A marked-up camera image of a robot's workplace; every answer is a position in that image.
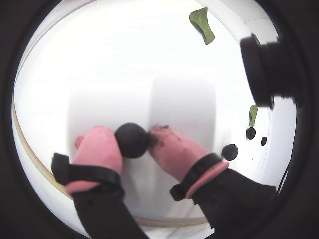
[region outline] hand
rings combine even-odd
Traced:
[[[102,166],[116,171],[122,171],[122,156],[114,134],[106,127],[93,127],[85,136],[77,137],[75,146],[78,149],[73,164]],[[75,181],[66,185],[66,192],[90,190],[100,183]]]
[[[182,182],[191,167],[210,152],[185,135],[168,126],[154,126],[149,131],[149,153],[168,174]],[[220,162],[208,169],[190,188],[186,197],[191,198],[198,188],[218,176],[229,166]]]

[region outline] black wrist strap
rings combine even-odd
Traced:
[[[55,180],[64,186],[73,181],[83,180],[121,187],[120,176],[114,170],[99,166],[73,165],[70,164],[68,156],[58,153],[53,156],[51,170]]]
[[[191,186],[212,166],[221,162],[222,159],[215,153],[210,153],[197,161],[186,174],[185,178],[180,184],[174,185],[170,194],[175,201],[180,201],[186,197],[186,193]]]

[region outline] white surface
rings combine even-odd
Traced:
[[[275,97],[275,107],[270,113],[270,138],[267,142],[266,160],[258,181],[279,186],[290,161],[296,129],[296,106],[291,99]]]

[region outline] pink cuff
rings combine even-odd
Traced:
[[[197,181],[194,183],[186,194],[186,198],[191,199],[194,193],[204,186],[206,183],[210,182],[216,178],[219,174],[225,171],[229,166],[229,162],[220,162],[208,169]]]

